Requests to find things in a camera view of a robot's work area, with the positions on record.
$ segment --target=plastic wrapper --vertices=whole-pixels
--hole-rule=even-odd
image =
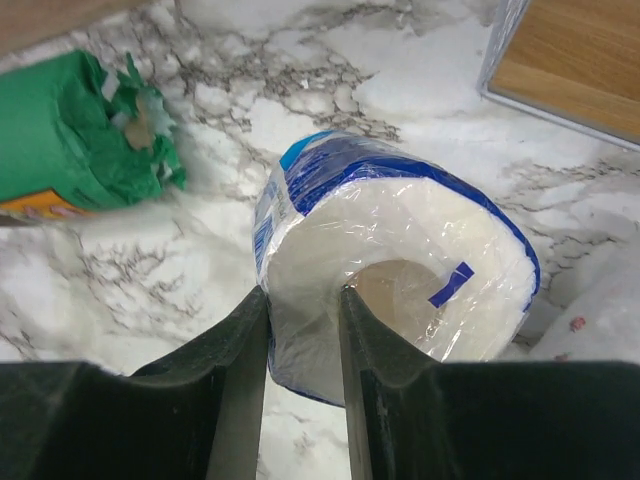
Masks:
[[[183,186],[160,93],[75,51],[0,76],[0,212],[88,215]]]
[[[343,403],[338,294],[437,360],[489,360],[538,290],[531,245],[480,191],[384,143],[322,132],[293,145],[256,206],[274,380]]]
[[[599,276],[531,349],[534,360],[640,363],[640,238],[614,252]]]

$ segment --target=plastic-wrapped paper roll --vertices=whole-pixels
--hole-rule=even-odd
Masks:
[[[256,207],[254,252],[271,301],[271,375],[334,404],[342,285],[436,360],[466,361],[501,352],[540,279],[531,245],[480,191],[344,132],[282,157]]]
[[[640,364],[640,238],[613,253],[599,276],[546,331],[534,360]]]

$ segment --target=torn green wrapper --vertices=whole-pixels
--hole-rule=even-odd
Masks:
[[[162,96],[128,61],[75,51],[0,76],[0,210],[61,218],[184,187]]]

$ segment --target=white marble table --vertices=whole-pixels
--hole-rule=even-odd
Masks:
[[[640,158],[481,100],[497,0],[184,0],[22,54],[132,53],[180,122],[187,192],[66,228],[0,229],[0,360],[130,373],[226,316],[255,284],[253,204],[300,137],[346,128],[435,161],[529,236],[535,336],[637,231]],[[268,382],[258,479],[349,477],[344,412]]]

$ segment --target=orange label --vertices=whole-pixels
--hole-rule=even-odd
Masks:
[[[0,202],[0,210],[22,213],[28,217],[36,218],[59,219],[90,215],[90,212],[74,207],[51,189]]]

